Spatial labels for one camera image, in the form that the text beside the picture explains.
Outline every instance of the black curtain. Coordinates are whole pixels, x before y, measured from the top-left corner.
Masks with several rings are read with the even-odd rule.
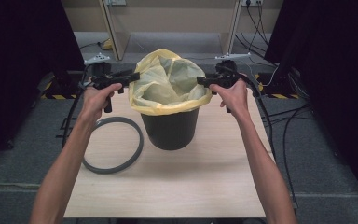
[[[300,71],[320,122],[358,179],[358,1],[284,1],[265,58],[281,63],[276,75]]]
[[[61,1],[0,1],[0,149],[21,125],[43,76],[53,72],[68,83],[66,71],[83,68]]]

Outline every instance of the power outlet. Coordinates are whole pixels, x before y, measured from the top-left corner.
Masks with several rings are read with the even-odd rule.
[[[247,0],[242,0],[242,6],[246,7],[246,1]],[[258,7],[258,6],[263,6],[263,2],[264,0],[250,0],[251,5],[249,5],[250,7]]]
[[[104,0],[107,6],[126,6],[126,0]]]

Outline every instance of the trash can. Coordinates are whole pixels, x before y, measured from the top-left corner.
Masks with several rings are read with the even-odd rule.
[[[164,150],[187,146],[196,130],[199,108],[212,98],[212,92],[197,83],[205,73],[166,49],[146,55],[135,72],[140,79],[130,83],[130,105],[140,112],[150,141]]]
[[[150,142],[164,150],[176,150],[191,142],[198,115],[198,109],[171,115],[141,114]]]

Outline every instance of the black trash bin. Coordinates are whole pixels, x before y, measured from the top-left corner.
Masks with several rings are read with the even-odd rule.
[[[196,131],[199,109],[170,115],[141,114],[150,141],[158,148],[176,150],[187,146]]]

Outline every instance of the forearm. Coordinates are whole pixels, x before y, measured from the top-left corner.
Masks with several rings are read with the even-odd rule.
[[[94,127],[81,115],[37,193],[30,223],[61,223]]]
[[[260,202],[268,223],[296,223],[282,174],[261,142],[249,113],[237,116]]]

